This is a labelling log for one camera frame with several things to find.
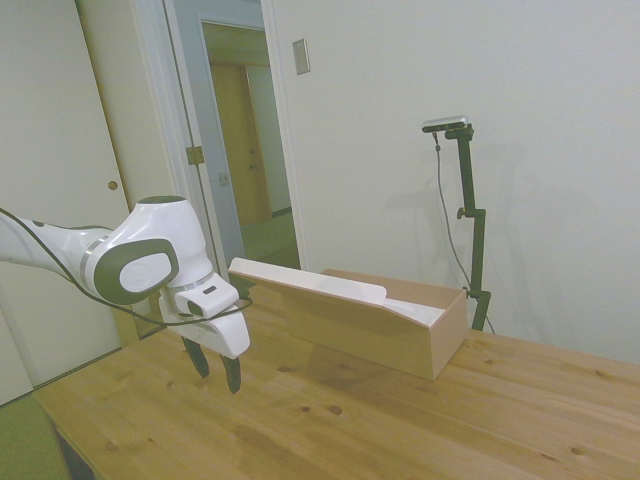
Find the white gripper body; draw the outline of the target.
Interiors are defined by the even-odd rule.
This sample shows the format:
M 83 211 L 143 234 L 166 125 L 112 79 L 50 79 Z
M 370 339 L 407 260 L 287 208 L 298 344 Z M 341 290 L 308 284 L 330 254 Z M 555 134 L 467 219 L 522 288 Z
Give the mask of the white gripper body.
M 238 300 L 238 293 L 231 291 L 227 294 L 177 294 L 170 301 L 169 294 L 162 291 L 159 306 L 162 319 L 169 324 L 172 333 L 236 358 L 250 346 L 244 316 L 235 305 Z

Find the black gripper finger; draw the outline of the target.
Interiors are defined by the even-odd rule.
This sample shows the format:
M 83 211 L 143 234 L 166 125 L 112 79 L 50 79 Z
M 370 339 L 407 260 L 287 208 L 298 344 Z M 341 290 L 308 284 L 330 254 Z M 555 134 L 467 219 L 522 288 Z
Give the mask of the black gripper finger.
M 232 394 L 236 394 L 242 384 L 240 358 L 230 358 L 222 354 L 220 354 L 219 357 L 225 370 L 228 389 Z
M 209 364 L 206 356 L 204 355 L 201 345 L 186 337 L 183 337 L 182 341 L 197 373 L 202 378 L 207 378 L 210 374 Z

